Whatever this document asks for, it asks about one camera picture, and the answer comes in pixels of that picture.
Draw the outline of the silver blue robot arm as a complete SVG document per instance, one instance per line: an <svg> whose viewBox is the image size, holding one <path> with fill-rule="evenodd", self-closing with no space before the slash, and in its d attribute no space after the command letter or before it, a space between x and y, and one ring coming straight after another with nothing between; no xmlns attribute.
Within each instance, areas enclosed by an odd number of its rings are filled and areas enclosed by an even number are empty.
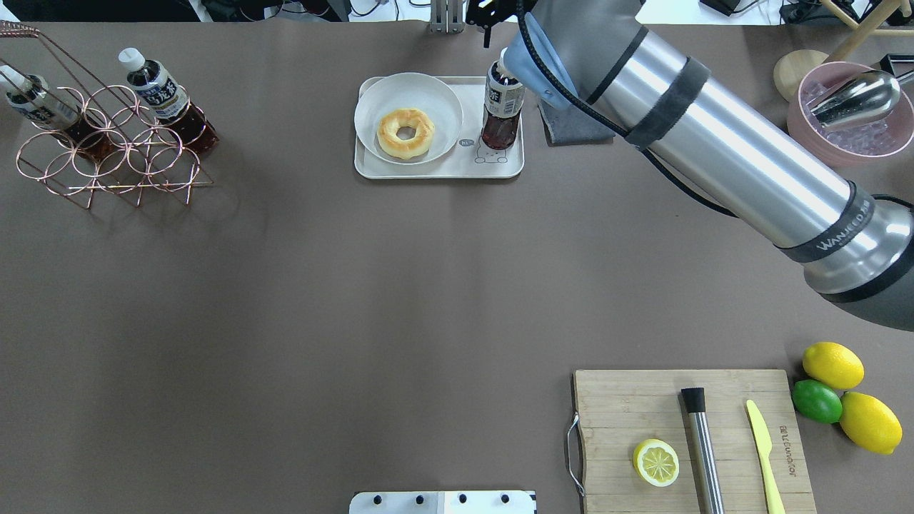
<svg viewBox="0 0 914 514"><path fill-rule="evenodd" d="M803 266L816 293L881 326L913 326L912 208L879 201L636 21L633 1L522 1L506 65L663 159Z"/></svg>

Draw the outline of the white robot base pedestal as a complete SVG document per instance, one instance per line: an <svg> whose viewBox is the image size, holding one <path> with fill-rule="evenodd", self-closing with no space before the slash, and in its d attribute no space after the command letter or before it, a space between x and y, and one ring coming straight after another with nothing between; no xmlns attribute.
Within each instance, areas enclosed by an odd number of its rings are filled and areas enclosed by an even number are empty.
<svg viewBox="0 0 914 514"><path fill-rule="evenodd" d="M463 489L370 491L353 495L349 513L536 513L534 491Z"/></svg>

